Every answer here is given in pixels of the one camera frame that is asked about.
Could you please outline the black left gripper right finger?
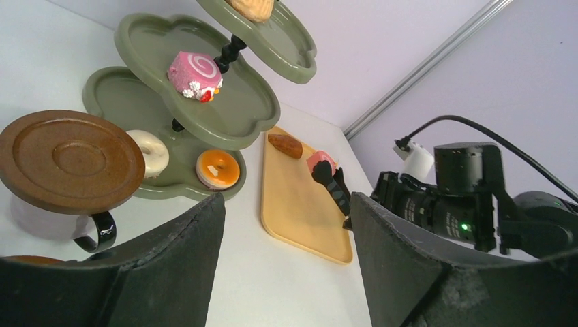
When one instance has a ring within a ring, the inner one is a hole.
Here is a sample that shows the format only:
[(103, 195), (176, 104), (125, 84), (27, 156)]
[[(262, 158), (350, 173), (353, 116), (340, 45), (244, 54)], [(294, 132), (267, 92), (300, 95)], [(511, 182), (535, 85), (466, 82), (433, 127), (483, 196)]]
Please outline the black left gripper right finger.
[(577, 252), (524, 262), (455, 244), (351, 197), (373, 326), (576, 326)]

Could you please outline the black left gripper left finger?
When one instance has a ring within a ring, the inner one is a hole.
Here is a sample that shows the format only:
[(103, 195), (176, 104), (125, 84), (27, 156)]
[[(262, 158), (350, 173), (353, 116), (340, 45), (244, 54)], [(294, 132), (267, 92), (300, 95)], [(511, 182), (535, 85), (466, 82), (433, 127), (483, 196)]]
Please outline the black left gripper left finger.
[(2, 326), (204, 326), (224, 197), (86, 260), (1, 260)]

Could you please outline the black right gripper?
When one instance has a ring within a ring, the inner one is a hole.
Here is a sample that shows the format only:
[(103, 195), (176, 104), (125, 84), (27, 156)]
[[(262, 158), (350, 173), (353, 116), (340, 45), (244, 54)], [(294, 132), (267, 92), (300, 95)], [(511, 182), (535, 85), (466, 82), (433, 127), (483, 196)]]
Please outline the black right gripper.
[(409, 174), (381, 172), (370, 198), (441, 237), (483, 245), (483, 196), (447, 194)]

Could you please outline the orange glazed donut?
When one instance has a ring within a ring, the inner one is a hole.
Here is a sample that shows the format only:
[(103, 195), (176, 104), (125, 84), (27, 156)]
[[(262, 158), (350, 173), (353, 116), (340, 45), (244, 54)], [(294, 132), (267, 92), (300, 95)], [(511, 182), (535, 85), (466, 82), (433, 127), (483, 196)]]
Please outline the orange glazed donut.
[(213, 191), (232, 187), (241, 176), (237, 160), (220, 149), (202, 152), (196, 160), (195, 170), (200, 182)]

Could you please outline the white glazed donut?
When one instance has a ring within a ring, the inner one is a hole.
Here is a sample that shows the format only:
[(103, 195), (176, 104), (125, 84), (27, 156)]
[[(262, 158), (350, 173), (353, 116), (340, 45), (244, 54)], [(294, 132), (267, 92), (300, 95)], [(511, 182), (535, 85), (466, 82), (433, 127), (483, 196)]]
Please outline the white glazed donut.
[(170, 161), (166, 145), (157, 136), (144, 130), (133, 129), (126, 133), (141, 150), (145, 164), (144, 178), (158, 177), (168, 167)]

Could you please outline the yellow serving tray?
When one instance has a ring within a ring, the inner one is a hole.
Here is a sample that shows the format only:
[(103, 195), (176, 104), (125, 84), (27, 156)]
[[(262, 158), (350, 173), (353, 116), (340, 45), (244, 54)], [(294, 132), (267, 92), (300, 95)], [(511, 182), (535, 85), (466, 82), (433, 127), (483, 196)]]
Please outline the yellow serving tray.
[(286, 135), (280, 127), (264, 137), (261, 223), (274, 238), (337, 264), (353, 259), (345, 220), (327, 190), (313, 180), (306, 159), (315, 150), (303, 144), (303, 156), (293, 159), (269, 141), (271, 134)]

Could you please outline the pink swirl cake slice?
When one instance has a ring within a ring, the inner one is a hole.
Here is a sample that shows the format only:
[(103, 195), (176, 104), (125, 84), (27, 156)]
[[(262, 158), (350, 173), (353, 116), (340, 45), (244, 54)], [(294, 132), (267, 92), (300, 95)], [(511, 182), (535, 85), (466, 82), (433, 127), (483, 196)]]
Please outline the pink swirl cake slice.
[(336, 173), (337, 165), (331, 158), (331, 156), (326, 153), (325, 151), (315, 151), (309, 158), (306, 159), (307, 167), (309, 168), (309, 172), (313, 173), (314, 167), (322, 161), (327, 161), (331, 165), (331, 175), (333, 176)]

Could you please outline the brown croissant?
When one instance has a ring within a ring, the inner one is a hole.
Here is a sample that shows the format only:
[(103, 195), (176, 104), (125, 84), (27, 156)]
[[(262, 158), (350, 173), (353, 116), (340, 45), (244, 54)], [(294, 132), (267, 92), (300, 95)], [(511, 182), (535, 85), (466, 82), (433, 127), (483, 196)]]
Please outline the brown croissant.
[(267, 140), (277, 150), (293, 159), (300, 159), (303, 155), (303, 145), (297, 139), (286, 134), (269, 134)]

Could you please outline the green three-tier dessert stand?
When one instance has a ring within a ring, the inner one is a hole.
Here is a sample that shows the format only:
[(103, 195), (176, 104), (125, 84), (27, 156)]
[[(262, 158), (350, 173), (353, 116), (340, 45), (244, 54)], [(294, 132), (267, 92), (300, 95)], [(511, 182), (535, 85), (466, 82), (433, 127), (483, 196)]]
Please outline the green three-tier dessert stand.
[(247, 177), (241, 150), (274, 127), (281, 113), (275, 92), (241, 56), (243, 49), (297, 84), (316, 73), (316, 44), (281, 1), (273, 2), (264, 22), (246, 19), (226, 1), (200, 5), (230, 37), (192, 16), (127, 15), (114, 35), (123, 66), (97, 70), (82, 92), (88, 113), (126, 131), (149, 132), (166, 145), (167, 167), (143, 180), (139, 198), (202, 200), (217, 192), (196, 174), (198, 157), (209, 149), (230, 153), (240, 167), (223, 196), (241, 190)]

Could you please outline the purple swirl cake slice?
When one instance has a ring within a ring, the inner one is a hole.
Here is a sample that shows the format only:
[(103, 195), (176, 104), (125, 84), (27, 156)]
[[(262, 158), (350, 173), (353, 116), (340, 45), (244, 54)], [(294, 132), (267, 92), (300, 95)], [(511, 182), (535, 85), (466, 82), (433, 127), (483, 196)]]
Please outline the purple swirl cake slice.
[(222, 74), (213, 58), (198, 52), (180, 51), (167, 70), (173, 87), (187, 99), (211, 102), (222, 88)]

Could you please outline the beige round cookie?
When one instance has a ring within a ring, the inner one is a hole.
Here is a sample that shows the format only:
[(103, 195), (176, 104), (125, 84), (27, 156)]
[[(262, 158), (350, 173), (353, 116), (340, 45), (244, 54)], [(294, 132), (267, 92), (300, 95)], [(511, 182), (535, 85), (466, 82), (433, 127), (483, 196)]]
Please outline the beige round cookie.
[(252, 22), (266, 22), (272, 14), (275, 3), (274, 0), (226, 0), (226, 2)]

